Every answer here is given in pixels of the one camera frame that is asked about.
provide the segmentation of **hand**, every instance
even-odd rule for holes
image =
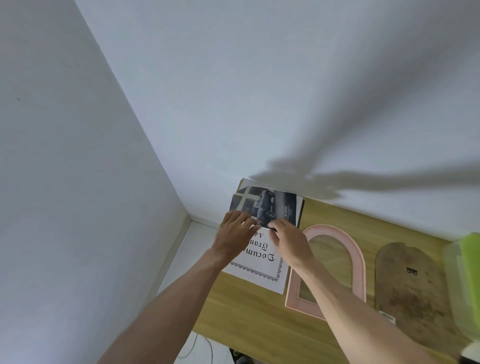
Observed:
[[[211,251],[226,267],[245,249],[252,236],[261,228],[246,212],[229,211],[216,233]]]
[[[307,237],[297,227],[283,218],[273,220],[268,224],[275,228],[270,230],[270,239],[275,244],[282,258],[292,268],[300,267],[311,259],[315,259],[307,242]]]

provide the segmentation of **paper document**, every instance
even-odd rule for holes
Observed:
[[[284,218],[298,226],[302,204],[301,196],[243,179],[232,197],[230,210],[248,212],[262,228],[223,271],[277,293],[283,293],[288,265],[276,252],[269,237],[270,230],[266,226],[277,218]]]

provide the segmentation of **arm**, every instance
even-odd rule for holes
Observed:
[[[259,228],[250,215],[228,212],[212,247],[140,313],[98,364],[173,363],[218,274],[248,245]]]
[[[435,364],[419,345],[342,286],[315,259],[303,233],[288,221],[268,224],[280,255],[295,269],[317,300],[350,363]]]

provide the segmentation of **sticker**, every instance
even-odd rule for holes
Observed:
[[[385,317],[388,321],[390,321],[392,324],[394,324],[394,325],[396,326],[396,319],[395,319],[395,317],[390,316],[389,314],[386,314],[386,313],[383,312],[383,311],[378,311],[378,312],[380,312],[380,314],[381,314],[383,317]]]

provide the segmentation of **decorative border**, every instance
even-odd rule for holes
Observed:
[[[270,279],[273,282],[278,282],[278,278],[280,278],[280,272],[282,271],[283,258],[280,258],[280,264],[278,265],[278,272],[276,274],[276,278],[274,278],[273,276],[269,276],[268,274],[259,272],[258,270],[251,269],[251,268],[248,268],[246,266],[243,266],[242,264],[238,264],[238,263],[235,263],[235,262],[230,262],[230,264],[232,264],[235,267],[242,268],[243,270],[246,270],[250,273],[255,273],[257,276],[261,276],[263,278]]]

